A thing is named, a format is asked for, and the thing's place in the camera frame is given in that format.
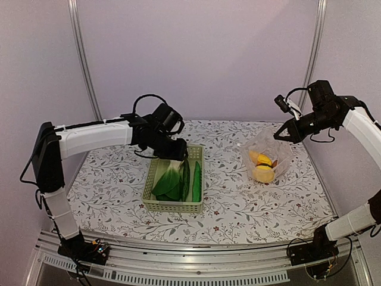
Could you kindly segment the yellow orange mango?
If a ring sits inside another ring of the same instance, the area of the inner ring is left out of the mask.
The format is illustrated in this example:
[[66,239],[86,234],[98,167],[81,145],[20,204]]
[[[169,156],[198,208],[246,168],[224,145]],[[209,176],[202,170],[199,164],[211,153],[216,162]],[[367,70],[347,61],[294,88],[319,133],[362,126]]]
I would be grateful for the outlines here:
[[257,164],[259,155],[260,154],[258,152],[249,150],[249,158],[252,160],[254,164]]

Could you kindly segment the green white bok choy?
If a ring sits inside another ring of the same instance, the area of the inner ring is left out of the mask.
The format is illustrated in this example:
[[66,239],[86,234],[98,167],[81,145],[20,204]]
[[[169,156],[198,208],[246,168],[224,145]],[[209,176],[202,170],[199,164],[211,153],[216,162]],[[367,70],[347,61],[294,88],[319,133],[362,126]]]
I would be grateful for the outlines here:
[[182,162],[171,160],[151,193],[158,201],[180,200],[180,167]]

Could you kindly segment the bright green cucumber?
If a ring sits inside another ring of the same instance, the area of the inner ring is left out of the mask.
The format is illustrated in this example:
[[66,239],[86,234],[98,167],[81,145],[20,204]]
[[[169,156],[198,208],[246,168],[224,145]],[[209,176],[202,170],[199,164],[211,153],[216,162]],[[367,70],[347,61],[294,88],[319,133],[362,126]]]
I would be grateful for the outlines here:
[[201,166],[198,161],[195,162],[193,174],[192,201],[195,203],[201,200]]

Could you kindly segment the yellow lemon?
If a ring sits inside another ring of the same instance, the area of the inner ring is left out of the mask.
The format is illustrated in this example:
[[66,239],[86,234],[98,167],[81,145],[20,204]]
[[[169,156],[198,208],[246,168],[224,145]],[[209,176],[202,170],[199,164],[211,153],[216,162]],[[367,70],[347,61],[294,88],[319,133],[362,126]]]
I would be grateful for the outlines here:
[[262,164],[271,166],[272,165],[272,160],[269,157],[267,157],[266,155],[260,154],[259,158],[258,158],[257,165],[262,165]]
[[256,166],[252,171],[253,178],[262,183],[269,183],[274,179],[275,172],[269,166]]

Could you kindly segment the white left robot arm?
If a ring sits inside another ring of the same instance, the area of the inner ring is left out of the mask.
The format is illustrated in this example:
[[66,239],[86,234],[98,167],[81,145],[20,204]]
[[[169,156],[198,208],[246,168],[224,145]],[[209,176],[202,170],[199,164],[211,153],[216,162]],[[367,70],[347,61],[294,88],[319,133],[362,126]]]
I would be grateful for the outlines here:
[[80,229],[67,199],[62,160],[95,149],[137,145],[141,150],[152,149],[160,159],[183,161],[187,156],[186,141],[172,138],[183,127],[182,116],[164,102],[143,117],[133,111],[78,125],[42,124],[32,155],[36,186],[66,240],[64,245],[69,253],[82,259],[89,250],[87,243],[78,237]]

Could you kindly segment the clear zip top bag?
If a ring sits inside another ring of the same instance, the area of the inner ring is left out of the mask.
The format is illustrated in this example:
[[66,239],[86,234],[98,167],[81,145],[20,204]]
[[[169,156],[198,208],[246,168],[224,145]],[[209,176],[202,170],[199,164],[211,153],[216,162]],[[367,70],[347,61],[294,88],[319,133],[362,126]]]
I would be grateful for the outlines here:
[[248,177],[256,182],[268,184],[286,173],[293,159],[287,142],[273,137],[273,129],[265,128],[247,143],[239,147]]

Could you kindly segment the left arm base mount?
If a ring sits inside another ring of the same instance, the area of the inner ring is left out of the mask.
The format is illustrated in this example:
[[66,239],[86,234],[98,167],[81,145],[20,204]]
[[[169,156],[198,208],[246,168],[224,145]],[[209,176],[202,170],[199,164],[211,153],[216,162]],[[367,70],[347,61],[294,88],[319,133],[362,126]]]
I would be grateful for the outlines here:
[[110,245],[96,239],[92,242],[85,241],[82,234],[73,238],[61,240],[58,254],[69,257],[79,262],[89,262],[97,265],[106,265],[110,253]]

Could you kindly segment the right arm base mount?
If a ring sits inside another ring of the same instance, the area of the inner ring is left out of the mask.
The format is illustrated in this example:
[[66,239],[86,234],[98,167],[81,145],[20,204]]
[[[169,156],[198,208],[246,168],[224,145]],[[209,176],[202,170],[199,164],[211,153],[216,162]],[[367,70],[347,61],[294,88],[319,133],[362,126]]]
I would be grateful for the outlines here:
[[308,243],[300,238],[292,240],[286,254],[291,265],[302,265],[326,259],[321,264],[307,266],[306,273],[315,280],[326,279],[335,266],[339,254],[337,241],[330,241],[326,234],[325,226],[320,226],[314,231],[312,242]]

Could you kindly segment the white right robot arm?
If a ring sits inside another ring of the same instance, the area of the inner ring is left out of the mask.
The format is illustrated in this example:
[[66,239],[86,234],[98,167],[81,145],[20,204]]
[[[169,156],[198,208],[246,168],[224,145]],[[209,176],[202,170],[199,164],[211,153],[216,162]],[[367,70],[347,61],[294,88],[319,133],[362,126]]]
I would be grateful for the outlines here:
[[[313,107],[313,112],[286,121],[273,135],[275,140],[297,144],[308,135],[325,129],[343,127],[351,133],[380,166],[380,125],[370,115],[366,104],[353,96],[331,96],[324,104]],[[331,221],[314,231],[308,255],[320,260],[338,239],[359,234],[380,225],[380,192],[362,206]]]

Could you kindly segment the dark green cucumber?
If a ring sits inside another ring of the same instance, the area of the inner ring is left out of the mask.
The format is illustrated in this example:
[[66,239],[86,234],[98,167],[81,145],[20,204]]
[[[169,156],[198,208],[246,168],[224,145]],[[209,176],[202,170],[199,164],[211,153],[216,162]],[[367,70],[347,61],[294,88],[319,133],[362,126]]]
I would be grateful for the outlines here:
[[189,161],[186,159],[183,162],[183,177],[182,177],[182,201],[186,201],[189,194],[190,185],[190,166]]

